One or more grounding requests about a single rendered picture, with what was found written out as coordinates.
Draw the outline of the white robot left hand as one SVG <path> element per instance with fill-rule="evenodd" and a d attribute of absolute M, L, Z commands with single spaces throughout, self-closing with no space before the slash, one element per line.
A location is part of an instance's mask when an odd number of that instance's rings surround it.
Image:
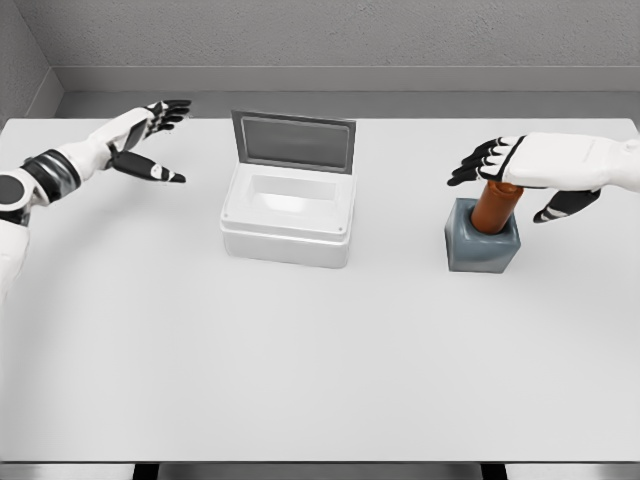
<path fill-rule="evenodd" d="M 132 150 L 151 135 L 173 130 L 188 116 L 191 103 L 187 99 L 170 99 L 136 107 L 94 131 L 91 138 L 108 149 L 104 168 L 114 168 L 126 175 L 148 181 L 185 183 L 184 175 L 133 153 Z"/>

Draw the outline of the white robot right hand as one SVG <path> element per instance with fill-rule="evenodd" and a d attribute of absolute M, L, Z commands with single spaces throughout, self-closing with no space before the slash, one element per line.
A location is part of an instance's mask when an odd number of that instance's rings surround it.
<path fill-rule="evenodd" d="M 477 146 L 452 171 L 447 184 L 487 180 L 554 189 L 554 196 L 533 218 L 546 223 L 585 209 L 599 199 L 605 186 L 623 188 L 619 178 L 625 142 L 544 132 L 498 137 Z"/>

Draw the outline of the brown cylinder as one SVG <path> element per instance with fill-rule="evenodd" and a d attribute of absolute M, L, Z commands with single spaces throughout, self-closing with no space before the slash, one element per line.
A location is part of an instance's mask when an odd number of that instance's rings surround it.
<path fill-rule="evenodd" d="M 500 233 L 523 193 L 523 187 L 488 181 L 471 213 L 472 226 L 482 234 Z"/>

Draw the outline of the grey-blue square holder block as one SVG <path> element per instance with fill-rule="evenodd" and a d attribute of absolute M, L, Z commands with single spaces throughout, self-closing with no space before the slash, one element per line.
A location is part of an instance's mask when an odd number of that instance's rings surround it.
<path fill-rule="evenodd" d="M 444 227 L 448 267 L 453 272 L 501 274 L 521 246 L 514 214 L 497 234 L 484 234 L 471 223 L 476 199 L 457 198 Z"/>

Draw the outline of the white box lid grey panel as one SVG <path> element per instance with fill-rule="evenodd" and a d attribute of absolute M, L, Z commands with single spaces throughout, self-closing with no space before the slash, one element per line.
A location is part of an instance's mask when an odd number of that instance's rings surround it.
<path fill-rule="evenodd" d="M 356 123 L 280 113 L 233 110 L 239 161 L 351 175 Z"/>

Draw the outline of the white rectangular box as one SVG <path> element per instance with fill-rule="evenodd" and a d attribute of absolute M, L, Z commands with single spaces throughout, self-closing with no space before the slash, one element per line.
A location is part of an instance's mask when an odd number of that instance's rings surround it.
<path fill-rule="evenodd" d="M 231 256 L 323 268 L 349 257 L 356 177 L 240 163 L 220 215 Z"/>

